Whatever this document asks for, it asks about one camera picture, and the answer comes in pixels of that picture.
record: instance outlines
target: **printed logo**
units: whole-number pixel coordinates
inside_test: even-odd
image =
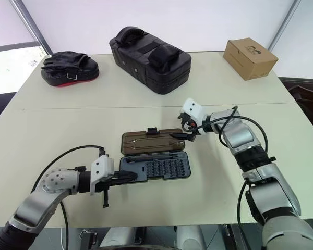
[[[248,46],[245,47],[249,52],[251,52],[253,55],[259,55],[261,54],[261,51],[257,50],[254,46]]]

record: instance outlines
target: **black cable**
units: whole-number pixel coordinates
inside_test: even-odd
[[[33,191],[35,191],[39,181],[41,180],[42,176],[45,174],[45,172],[56,162],[58,161],[60,158],[62,158],[63,156],[75,151],[75,150],[78,150],[78,149],[82,149],[82,148],[98,148],[100,153],[99,155],[101,155],[103,152],[104,152],[104,147],[101,147],[101,146],[97,146],[97,145],[84,145],[84,146],[79,146],[79,147],[74,147],[74,148],[71,148],[70,150],[62,153],[61,155],[59,155],[57,158],[55,158],[52,162],[50,162],[49,165],[47,165],[43,171],[40,173],[40,175],[38,176],[37,180],[35,181],[35,184],[34,186],[32,187],[32,190],[31,190],[31,193]],[[68,239],[69,239],[69,236],[68,236],[68,221],[67,221],[67,215],[66,215],[66,210],[65,210],[65,207],[64,207],[64,204],[63,202],[60,202],[60,205],[62,207],[62,211],[63,211],[63,216],[64,216],[64,220],[65,220],[65,232],[66,232],[66,245],[65,245],[65,250],[68,250]]]
[[[219,141],[221,144],[223,144],[225,147],[228,147],[226,143],[223,142],[223,140],[221,139],[221,135],[224,131],[224,128],[226,127],[226,125],[229,123],[229,121],[231,120],[231,118],[234,116],[235,112],[237,111],[238,106],[234,106],[233,107],[233,111],[230,114],[230,116],[228,117],[228,119],[224,122],[224,125],[221,127],[220,131],[219,131]]]
[[[67,215],[66,215],[66,210],[65,210],[65,207],[64,207],[64,203],[61,202],[60,205],[62,207],[64,221],[65,221],[65,234],[66,234],[66,237],[65,237],[65,239],[66,239],[65,250],[68,250],[68,220],[67,220]]]
[[[206,127],[207,125],[210,125],[210,124],[213,124],[213,123],[215,123],[215,122],[222,121],[222,120],[225,120],[225,119],[228,119],[228,118],[229,118],[229,116],[225,116],[225,117],[221,117],[221,118],[215,119],[215,120],[213,120],[213,121],[209,121],[209,122],[207,122],[207,123],[204,123],[204,124],[201,125],[201,126],[198,126],[198,127],[194,128],[194,129],[190,130],[190,132],[196,132],[197,130],[199,130],[199,129],[203,128],[203,127]],[[264,144],[265,144],[265,149],[264,149],[264,150],[265,150],[266,152],[268,152],[268,138],[267,138],[267,135],[266,135],[264,129],[261,127],[260,124],[258,124],[258,123],[255,122],[254,120],[252,120],[252,119],[250,119],[250,118],[248,118],[248,117],[245,117],[245,116],[232,116],[231,118],[238,118],[238,119],[250,121],[251,123],[253,123],[254,125],[256,125],[256,126],[259,128],[259,130],[261,131],[261,133],[262,133],[262,135],[263,135],[263,137],[264,137]]]
[[[242,199],[242,194],[244,193],[244,190],[246,188],[246,185],[247,185],[247,182],[245,182],[240,190],[240,194],[239,194],[239,198],[238,198],[238,204],[237,204],[237,208],[236,208],[236,218],[237,218],[237,221],[238,221],[238,226],[239,226],[239,229],[240,229],[240,233],[241,233],[241,236],[242,238],[244,239],[244,242],[246,244],[246,247],[248,250],[251,250],[250,248],[250,245],[248,243],[248,240],[246,238],[246,235],[245,235],[245,232],[241,226],[241,219],[240,219],[240,205],[241,205],[241,199]]]

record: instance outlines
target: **metal pole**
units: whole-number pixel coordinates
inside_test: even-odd
[[[28,12],[27,8],[25,7],[22,0],[9,0],[12,4],[13,8],[20,16],[21,20],[27,27],[28,31],[32,35],[32,37],[40,43],[47,54],[52,54],[52,50],[50,49],[49,45],[47,44],[45,38],[43,37],[41,31],[38,29],[36,23],[32,19],[30,13]]]
[[[278,42],[278,40],[280,39],[281,35],[283,34],[286,26],[288,25],[288,22],[290,22],[294,12],[296,11],[296,9],[298,8],[298,5],[300,4],[301,0],[294,0],[290,9],[288,10],[288,13],[286,14],[282,25],[280,26],[280,28],[278,29],[275,37],[273,38],[272,42],[270,43],[268,50],[272,51],[273,48],[276,46],[276,43]]]

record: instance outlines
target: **white wall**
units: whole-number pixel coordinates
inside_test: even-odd
[[[278,76],[313,79],[313,0],[301,1],[272,52]]]
[[[268,46],[292,0],[23,0],[53,52],[110,54],[109,40],[138,26],[185,50],[224,50],[228,39]]]
[[[0,46],[33,41],[9,0],[0,0]]]

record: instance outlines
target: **screwdriver set case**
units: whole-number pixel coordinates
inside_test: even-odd
[[[142,29],[125,27],[109,44],[115,63],[158,94],[189,78],[191,56]]]
[[[146,182],[152,179],[179,179],[190,176],[190,165],[184,140],[170,136],[182,133],[181,129],[148,128],[147,131],[129,132],[122,135],[120,170],[135,172],[138,177],[131,181]]]

